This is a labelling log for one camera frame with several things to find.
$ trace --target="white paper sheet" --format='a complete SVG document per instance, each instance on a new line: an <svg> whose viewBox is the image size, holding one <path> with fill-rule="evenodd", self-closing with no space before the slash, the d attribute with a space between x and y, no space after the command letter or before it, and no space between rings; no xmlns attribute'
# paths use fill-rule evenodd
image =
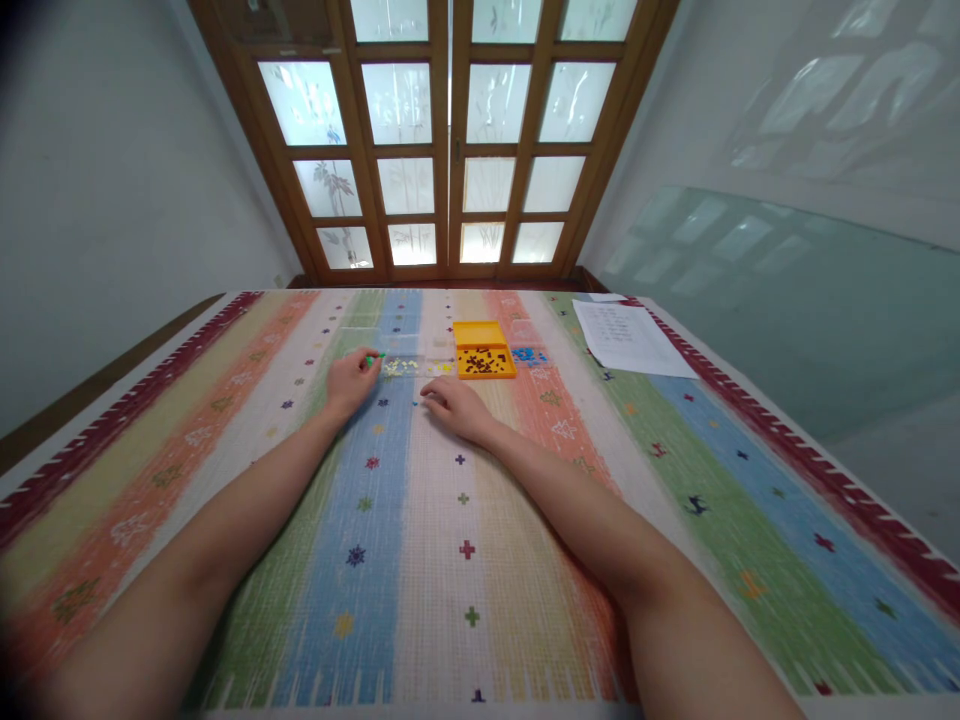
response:
<svg viewBox="0 0 960 720"><path fill-rule="evenodd" d="M587 295L594 302L620 302L627 299L624 295L616 293L587 293Z"/></svg>
<svg viewBox="0 0 960 720"><path fill-rule="evenodd" d="M587 347L606 368L696 378L643 308L573 301Z"/></svg>

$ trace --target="table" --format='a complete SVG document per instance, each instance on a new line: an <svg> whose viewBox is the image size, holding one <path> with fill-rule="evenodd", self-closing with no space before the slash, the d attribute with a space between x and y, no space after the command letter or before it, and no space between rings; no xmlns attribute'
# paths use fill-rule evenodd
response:
<svg viewBox="0 0 960 720"><path fill-rule="evenodd" d="M635 714L604 593L500 466L419 403L455 372L453 321L498 320L536 364L474 383L494 414L653 521L808 714L960 711L957 570L656 305L632 301L701 379L600 367L574 298L226 296L0 480L17 666L55 667L204 502L322 406L329 364L369 344L387 353L381 381L239 588L187 707Z"/></svg>

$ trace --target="wooden door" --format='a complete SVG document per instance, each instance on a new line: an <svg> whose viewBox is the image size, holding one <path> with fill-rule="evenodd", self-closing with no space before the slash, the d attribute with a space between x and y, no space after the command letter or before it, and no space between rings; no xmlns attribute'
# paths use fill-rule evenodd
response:
<svg viewBox="0 0 960 720"><path fill-rule="evenodd" d="M454 277L569 272L586 235L577 242L577 230L593 219L590 191L605 186L623 142L617 120L636 111L628 90L660 10L649 0L457 0Z"/></svg>
<svg viewBox="0 0 960 720"><path fill-rule="evenodd" d="M324 285L568 274L677 4L190 2Z"/></svg>

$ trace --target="green stripe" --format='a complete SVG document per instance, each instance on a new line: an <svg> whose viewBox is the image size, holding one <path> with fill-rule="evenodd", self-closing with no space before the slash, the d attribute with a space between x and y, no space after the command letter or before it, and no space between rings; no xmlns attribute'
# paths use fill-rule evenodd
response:
<svg viewBox="0 0 960 720"><path fill-rule="evenodd" d="M296 428L323 407L327 370L333 361L358 345L375 343L383 300L382 290L360 290L353 296L340 327L330 336L306 393L307 400L301 403ZM338 436L287 526L234 593L194 678L185 708L198 708L206 696L206 707L213 709L228 683L226 707L266 704L283 660L291 618L308 584L306 568L340 464L341 448L342 436Z"/></svg>
<svg viewBox="0 0 960 720"><path fill-rule="evenodd" d="M690 532L716 561L728 597L737 601L734 609L741 622L780 665L793 689L800 695L815 692L799 672L802 669L814 682L826 680L840 694L874 692L866 678L884 693L902 692L873 644L834 605L820 580L793 554L776 527L670 402L639 373L613 370L614 379L604 381L605 370L586 354L582 333L572 332L580 331L574 296L549 293L549 297L556 297L556 302L544 298L544 304L566 330L584 367L616 408L640 452L647 454ZM628 414L627 405L633 406L634 414ZM661 443L667 454L653 457L654 443ZM692 495L700 495L710 510L699 516L682 510L690 507ZM764 590L759 597L747 597L743 572L750 573L754 586Z"/></svg>

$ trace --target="orange box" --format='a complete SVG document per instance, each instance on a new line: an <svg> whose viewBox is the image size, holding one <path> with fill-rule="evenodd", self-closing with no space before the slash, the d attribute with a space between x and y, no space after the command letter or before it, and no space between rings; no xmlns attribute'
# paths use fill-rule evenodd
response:
<svg viewBox="0 0 960 720"><path fill-rule="evenodd" d="M508 380L517 376L500 323L455 322L453 336L457 343L457 377L461 380Z"/></svg>

